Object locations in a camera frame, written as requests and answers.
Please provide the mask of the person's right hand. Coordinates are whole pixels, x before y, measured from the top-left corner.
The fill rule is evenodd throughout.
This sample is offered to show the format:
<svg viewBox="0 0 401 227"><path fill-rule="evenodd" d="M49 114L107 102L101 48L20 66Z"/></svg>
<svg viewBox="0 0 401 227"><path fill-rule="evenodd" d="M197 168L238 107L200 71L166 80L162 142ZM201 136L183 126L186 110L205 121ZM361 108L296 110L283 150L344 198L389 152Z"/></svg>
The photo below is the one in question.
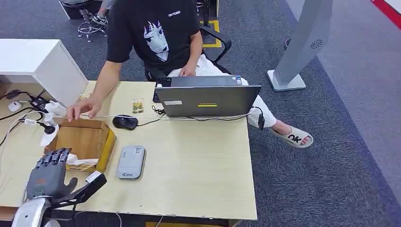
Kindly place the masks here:
<svg viewBox="0 0 401 227"><path fill-rule="evenodd" d="M67 108L67 119L69 122L80 118L81 114L88 113L89 118L93 118L100 111L102 101L97 98L85 98Z"/></svg>

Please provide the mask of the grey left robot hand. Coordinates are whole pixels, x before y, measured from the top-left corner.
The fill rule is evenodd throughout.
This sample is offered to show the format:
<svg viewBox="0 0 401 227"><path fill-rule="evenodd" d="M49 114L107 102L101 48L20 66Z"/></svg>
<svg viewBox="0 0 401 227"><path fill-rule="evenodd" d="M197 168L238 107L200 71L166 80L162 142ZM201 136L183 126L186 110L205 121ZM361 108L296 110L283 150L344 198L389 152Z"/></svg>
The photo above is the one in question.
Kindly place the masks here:
<svg viewBox="0 0 401 227"><path fill-rule="evenodd" d="M32 169L26 186L26 196L29 200L39 196L63 198L76 188L78 179L73 177L66 185L66 161L71 148L61 148L48 151Z"/></svg>

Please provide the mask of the person's left hand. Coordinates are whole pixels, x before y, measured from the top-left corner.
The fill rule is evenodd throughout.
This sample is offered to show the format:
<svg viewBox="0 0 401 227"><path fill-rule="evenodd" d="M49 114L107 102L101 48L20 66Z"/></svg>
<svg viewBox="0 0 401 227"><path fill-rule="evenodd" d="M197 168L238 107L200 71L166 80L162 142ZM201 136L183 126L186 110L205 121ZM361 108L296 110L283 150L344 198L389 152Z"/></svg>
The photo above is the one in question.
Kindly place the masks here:
<svg viewBox="0 0 401 227"><path fill-rule="evenodd" d="M196 67L197 64L196 63L187 63L181 70L179 73L179 76L196 76Z"/></svg>

